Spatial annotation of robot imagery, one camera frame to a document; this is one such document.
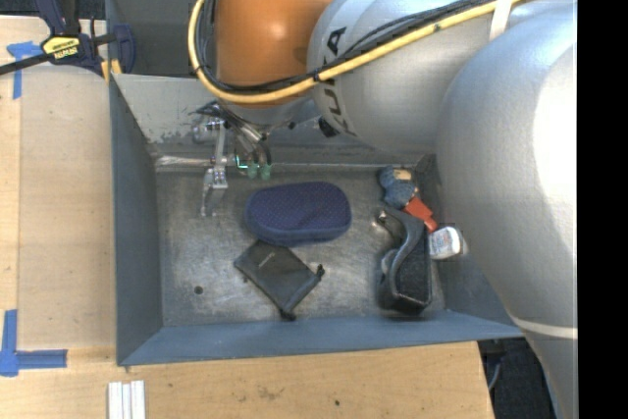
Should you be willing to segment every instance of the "blue mesh pouch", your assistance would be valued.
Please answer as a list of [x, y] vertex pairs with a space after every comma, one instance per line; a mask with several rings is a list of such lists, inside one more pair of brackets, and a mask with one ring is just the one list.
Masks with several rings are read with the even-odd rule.
[[344, 192], [332, 183], [287, 183], [253, 192], [244, 222], [263, 241], [298, 246], [344, 234], [351, 225], [351, 209]]

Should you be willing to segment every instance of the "blue tape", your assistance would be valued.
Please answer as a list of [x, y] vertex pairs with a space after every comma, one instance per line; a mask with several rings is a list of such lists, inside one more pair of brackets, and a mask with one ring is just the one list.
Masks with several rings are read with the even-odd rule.
[[18, 311], [4, 313], [2, 350], [0, 350], [0, 376], [16, 377], [20, 370], [41, 368], [66, 368], [66, 349], [43, 351], [17, 351]]
[[[28, 42], [20, 42], [18, 44], [9, 44], [7, 51], [16, 59], [16, 61], [22, 60], [22, 58], [29, 58], [30, 56], [37, 56], [41, 54], [41, 48], [37, 44], [33, 44], [31, 40]], [[15, 72], [13, 77], [13, 99], [16, 100], [22, 96], [22, 71]]]

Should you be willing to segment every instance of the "orange object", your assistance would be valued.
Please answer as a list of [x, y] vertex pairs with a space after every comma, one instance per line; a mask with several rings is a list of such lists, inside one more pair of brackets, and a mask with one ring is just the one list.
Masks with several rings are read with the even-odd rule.
[[425, 226], [428, 228], [428, 231], [430, 233], [433, 233], [439, 226], [437, 222], [432, 218], [432, 210], [428, 208], [428, 206], [416, 196], [410, 198], [408, 204], [406, 204], [401, 209], [401, 211], [425, 222]]
[[331, 2], [218, 0], [218, 79], [250, 87], [305, 74], [310, 36]]

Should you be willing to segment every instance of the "yellow cable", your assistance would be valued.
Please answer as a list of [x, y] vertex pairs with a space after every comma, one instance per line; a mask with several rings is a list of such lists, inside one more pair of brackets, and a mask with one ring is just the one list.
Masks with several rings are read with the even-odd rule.
[[[200, 68], [200, 62], [198, 60], [198, 56], [196, 55], [196, 47], [194, 44], [194, 33], [196, 22], [198, 20], [198, 16], [200, 15], [200, 10], [202, 9], [203, 3], [205, 0], [197, 0], [194, 8], [192, 9], [192, 13], [190, 15], [189, 25], [187, 29], [187, 50], [189, 52], [189, 57], [191, 60], [192, 67], [196, 73], [196, 76], [200, 79], [200, 81], [207, 87], [207, 89], [214, 94], [217, 98], [221, 98], [227, 101], [230, 101], [235, 104], [260, 104], [260, 103], [272, 103], [277, 100], [281, 100], [284, 98], [288, 98], [294, 96], [296, 94], [302, 94], [303, 92], [309, 90], [314, 87], [319, 81], [329, 80], [344, 74], [345, 72], [352, 71], [361, 67], [362, 65], [366, 65], [382, 56], [386, 56], [387, 54], [395, 51], [396, 49], [400, 49], [412, 42], [416, 42], [417, 40], [427, 37], [436, 31], [440, 31], [451, 26], [460, 25], [463, 22], [472, 20], [474, 18], [479, 18], [481, 16], [487, 15], [495, 10], [497, 5], [497, 0], [493, 2], [489, 2], [482, 6], [473, 7], [464, 11], [462, 13], [458, 13], [456, 15], [449, 16], [447, 18], [443, 18], [437, 23], [434, 23], [429, 26], [424, 26], [422, 28], [417, 28], [414, 31], [407, 33], [406, 35], [402, 35], [390, 42], [379, 45], [376, 48], [351, 58], [331, 69], [323, 71], [319, 74], [319, 79], [315, 80], [314, 78], [304, 79], [301, 82], [293, 84], [290, 87], [285, 89], [278, 89], [275, 91], [268, 91], [263, 94], [254, 94], [254, 95], [241, 95], [236, 93], [230, 93], [224, 91], [218, 87], [216, 87], [202, 72]], [[512, 3], [516, 4], [518, 2], [522, 2], [524, 0], [513, 0]]]

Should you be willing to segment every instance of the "bin floor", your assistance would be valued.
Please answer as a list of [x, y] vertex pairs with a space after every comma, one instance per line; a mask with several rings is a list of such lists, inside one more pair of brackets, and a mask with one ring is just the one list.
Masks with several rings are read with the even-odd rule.
[[[280, 320], [277, 307], [236, 269], [234, 261], [255, 240], [243, 220], [255, 190], [282, 183], [331, 182], [346, 194], [350, 229], [325, 242], [292, 251], [312, 271], [325, 268], [321, 283], [294, 309], [297, 318], [386, 316], [375, 297], [380, 260], [392, 237], [376, 223], [384, 192], [375, 168], [274, 167], [269, 181], [250, 180], [235, 168], [212, 216], [200, 216], [202, 173], [157, 174], [163, 316], [166, 326]], [[427, 310], [443, 308], [436, 267]]]

